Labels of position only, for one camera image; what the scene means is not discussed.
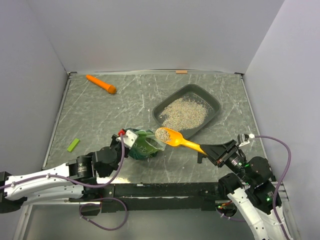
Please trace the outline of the black base bar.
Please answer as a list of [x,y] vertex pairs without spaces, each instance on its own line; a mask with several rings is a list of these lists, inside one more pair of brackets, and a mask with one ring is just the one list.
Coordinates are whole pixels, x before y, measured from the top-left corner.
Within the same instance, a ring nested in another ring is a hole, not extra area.
[[114,213],[124,208],[112,198],[121,200],[129,211],[189,210],[215,211],[230,204],[230,199],[218,182],[192,183],[113,183],[104,188],[85,188],[79,199],[71,203],[94,203],[102,213]]

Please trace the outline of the yellow plastic scoop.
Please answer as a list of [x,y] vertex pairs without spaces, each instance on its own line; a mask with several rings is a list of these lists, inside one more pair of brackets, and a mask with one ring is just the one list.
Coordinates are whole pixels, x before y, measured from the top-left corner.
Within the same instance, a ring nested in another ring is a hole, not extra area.
[[206,153],[201,149],[199,144],[184,139],[183,135],[180,132],[172,130],[170,128],[158,128],[155,131],[155,137],[158,140],[172,147],[184,146],[206,155]]

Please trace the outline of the litter granules pile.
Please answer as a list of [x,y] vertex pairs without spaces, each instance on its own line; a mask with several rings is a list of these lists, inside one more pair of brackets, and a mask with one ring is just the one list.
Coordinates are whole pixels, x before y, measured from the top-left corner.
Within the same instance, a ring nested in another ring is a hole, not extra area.
[[208,110],[204,104],[179,98],[165,107],[159,118],[163,120],[163,127],[179,132],[199,127],[205,121],[207,114]]

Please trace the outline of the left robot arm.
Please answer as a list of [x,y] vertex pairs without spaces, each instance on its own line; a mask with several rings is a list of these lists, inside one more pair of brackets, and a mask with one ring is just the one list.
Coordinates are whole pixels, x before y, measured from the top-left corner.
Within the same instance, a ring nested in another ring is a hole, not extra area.
[[26,175],[0,173],[0,212],[12,213],[24,205],[52,199],[95,200],[99,188],[97,178],[116,178],[130,148],[127,133],[112,136],[110,146],[63,163],[59,166]]

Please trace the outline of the green litter bag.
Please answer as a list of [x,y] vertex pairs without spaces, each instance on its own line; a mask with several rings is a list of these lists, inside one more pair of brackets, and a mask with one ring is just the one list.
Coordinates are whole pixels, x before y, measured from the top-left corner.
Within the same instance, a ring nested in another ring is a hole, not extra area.
[[130,130],[138,135],[138,138],[128,153],[134,160],[154,158],[159,151],[164,151],[166,148],[166,144],[157,139],[155,133],[150,129],[127,128],[125,130]]

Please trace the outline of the brown tape piece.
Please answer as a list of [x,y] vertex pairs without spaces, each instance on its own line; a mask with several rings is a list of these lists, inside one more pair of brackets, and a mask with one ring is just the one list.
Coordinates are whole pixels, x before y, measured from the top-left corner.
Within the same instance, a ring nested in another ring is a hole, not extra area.
[[188,74],[187,70],[176,70],[175,71],[176,74]]

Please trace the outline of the black T-shaped part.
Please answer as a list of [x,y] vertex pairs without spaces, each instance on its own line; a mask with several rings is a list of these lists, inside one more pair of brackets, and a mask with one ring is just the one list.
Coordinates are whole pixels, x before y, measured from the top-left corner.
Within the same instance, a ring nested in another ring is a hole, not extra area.
[[198,152],[197,154],[197,163],[201,164],[203,162],[203,158],[207,158],[207,155],[202,152]]

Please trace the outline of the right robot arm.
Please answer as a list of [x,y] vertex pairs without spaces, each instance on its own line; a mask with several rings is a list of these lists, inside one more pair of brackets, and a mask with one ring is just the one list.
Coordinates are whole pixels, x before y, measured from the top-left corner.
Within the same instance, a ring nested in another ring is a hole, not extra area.
[[250,135],[241,134],[238,140],[224,144],[201,144],[197,161],[203,158],[230,173],[218,181],[218,193],[230,199],[240,211],[256,240],[290,240],[278,187],[271,178],[271,167],[266,158],[255,156],[247,160],[242,147],[250,143]]

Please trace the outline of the orange carrot toy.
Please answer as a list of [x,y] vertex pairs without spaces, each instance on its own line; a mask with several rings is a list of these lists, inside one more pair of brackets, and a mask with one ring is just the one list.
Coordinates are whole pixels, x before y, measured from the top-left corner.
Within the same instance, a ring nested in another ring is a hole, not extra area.
[[112,84],[108,84],[106,82],[103,82],[102,80],[92,76],[92,75],[86,75],[86,78],[88,81],[90,81],[91,83],[99,86],[100,88],[106,90],[109,94],[116,94],[117,89],[115,86],[113,86]]

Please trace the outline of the green rectangular block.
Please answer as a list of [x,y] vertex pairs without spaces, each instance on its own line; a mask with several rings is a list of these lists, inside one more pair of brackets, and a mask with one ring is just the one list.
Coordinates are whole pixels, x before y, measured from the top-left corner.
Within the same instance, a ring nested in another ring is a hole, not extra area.
[[76,148],[76,146],[79,144],[79,142],[80,142],[80,140],[78,138],[75,138],[68,146],[67,151],[71,153]]

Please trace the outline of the grey litter box tray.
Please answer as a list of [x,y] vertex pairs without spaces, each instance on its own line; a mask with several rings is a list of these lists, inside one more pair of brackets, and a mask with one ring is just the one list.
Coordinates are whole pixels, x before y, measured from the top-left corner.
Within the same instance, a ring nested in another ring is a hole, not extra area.
[[219,101],[202,87],[187,84],[156,105],[152,115],[160,127],[180,132],[190,139],[221,110]]

